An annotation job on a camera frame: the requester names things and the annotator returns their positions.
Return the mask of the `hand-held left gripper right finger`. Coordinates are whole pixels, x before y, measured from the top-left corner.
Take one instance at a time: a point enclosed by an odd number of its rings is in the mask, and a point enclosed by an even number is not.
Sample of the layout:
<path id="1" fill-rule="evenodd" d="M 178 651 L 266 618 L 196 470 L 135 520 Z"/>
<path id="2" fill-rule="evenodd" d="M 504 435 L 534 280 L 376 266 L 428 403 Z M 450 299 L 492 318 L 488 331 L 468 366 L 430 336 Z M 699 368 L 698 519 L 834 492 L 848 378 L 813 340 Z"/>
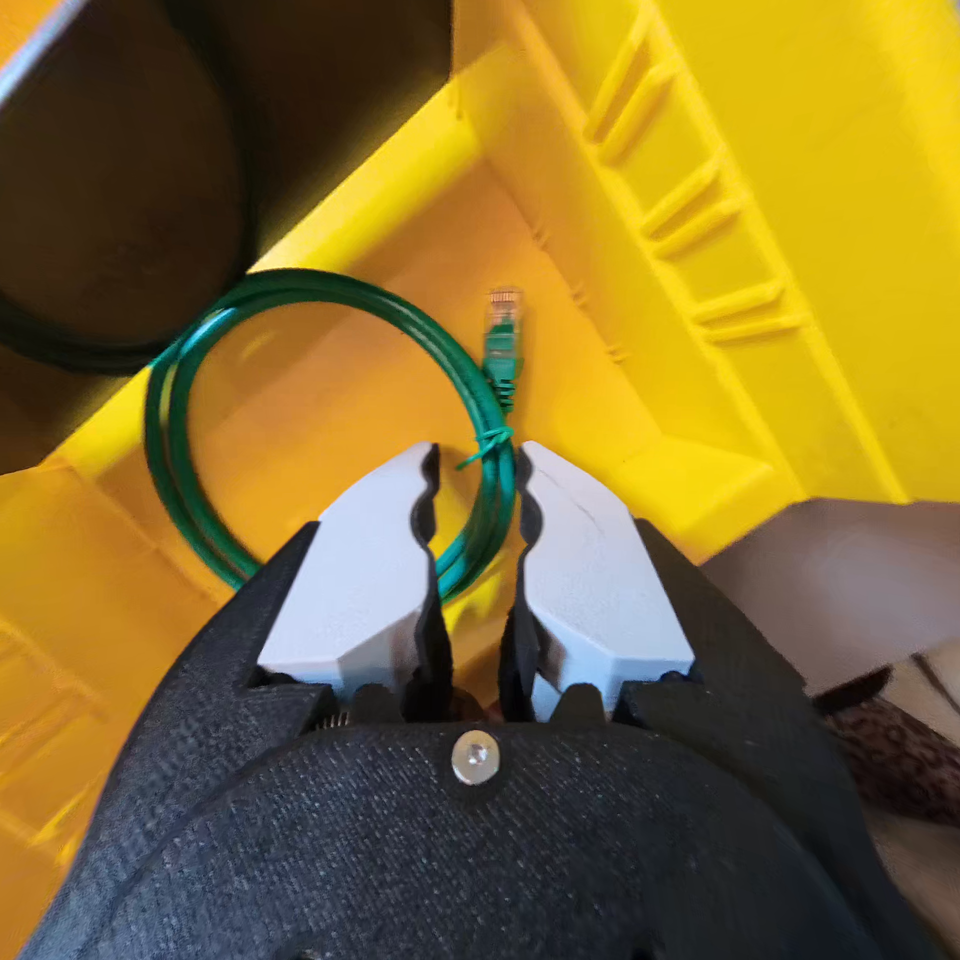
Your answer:
<path id="1" fill-rule="evenodd" d="M 534 440 L 517 452 L 523 548 L 501 640 L 508 721 L 546 721 L 577 685 L 606 714 L 622 687 L 686 680 L 694 652 L 627 505 Z"/>

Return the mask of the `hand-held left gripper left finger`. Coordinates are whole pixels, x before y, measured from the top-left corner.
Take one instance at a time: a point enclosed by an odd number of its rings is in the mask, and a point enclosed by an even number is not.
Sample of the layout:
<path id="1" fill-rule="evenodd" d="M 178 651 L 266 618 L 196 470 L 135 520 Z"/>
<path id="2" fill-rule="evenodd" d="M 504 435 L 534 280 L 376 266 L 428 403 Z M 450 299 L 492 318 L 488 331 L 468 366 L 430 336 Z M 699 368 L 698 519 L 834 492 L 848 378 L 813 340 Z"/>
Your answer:
<path id="1" fill-rule="evenodd" d="M 403 697 L 419 681 L 452 686 L 434 498 L 440 450 L 420 441 L 363 476 L 319 517 L 258 655 L 258 666 L 329 685 L 343 701 L 366 685 Z"/>

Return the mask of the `yellow plastic bin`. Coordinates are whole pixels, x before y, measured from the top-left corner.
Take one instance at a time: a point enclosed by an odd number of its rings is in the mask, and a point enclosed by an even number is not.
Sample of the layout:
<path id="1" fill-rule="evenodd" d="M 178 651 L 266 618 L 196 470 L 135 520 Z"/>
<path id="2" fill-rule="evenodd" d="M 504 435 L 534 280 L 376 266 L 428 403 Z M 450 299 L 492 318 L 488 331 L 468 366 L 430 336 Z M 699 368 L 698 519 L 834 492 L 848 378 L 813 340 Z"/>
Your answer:
<path id="1" fill-rule="evenodd" d="M 519 288 L 513 442 L 695 563 L 809 500 L 958 504 L 958 2 L 451 3 L 445 84 L 247 270 L 476 358 Z M 2 473 L 2 958 L 233 599 L 152 483 L 148 365 Z"/>

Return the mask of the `person's left hand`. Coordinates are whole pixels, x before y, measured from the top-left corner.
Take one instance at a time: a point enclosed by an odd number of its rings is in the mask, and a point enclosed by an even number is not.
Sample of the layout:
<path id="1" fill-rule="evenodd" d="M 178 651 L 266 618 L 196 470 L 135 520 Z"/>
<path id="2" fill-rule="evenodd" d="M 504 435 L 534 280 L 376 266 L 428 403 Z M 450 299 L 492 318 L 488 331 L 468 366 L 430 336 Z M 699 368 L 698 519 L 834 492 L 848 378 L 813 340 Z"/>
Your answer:
<path id="1" fill-rule="evenodd" d="M 454 686 L 450 691 L 447 720 L 459 723 L 501 724 L 500 702 L 481 703 L 470 691 Z"/>

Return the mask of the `black bin divider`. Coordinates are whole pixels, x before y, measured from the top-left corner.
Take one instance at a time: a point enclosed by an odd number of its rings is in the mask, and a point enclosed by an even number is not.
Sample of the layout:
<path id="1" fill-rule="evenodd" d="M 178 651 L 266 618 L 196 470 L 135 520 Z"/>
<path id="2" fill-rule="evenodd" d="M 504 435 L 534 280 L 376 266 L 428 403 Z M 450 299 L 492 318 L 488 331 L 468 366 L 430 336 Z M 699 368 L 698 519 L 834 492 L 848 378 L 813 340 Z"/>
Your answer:
<path id="1" fill-rule="evenodd" d="M 2 2 L 1 469 L 37 466 L 450 76 L 445 1 Z"/>

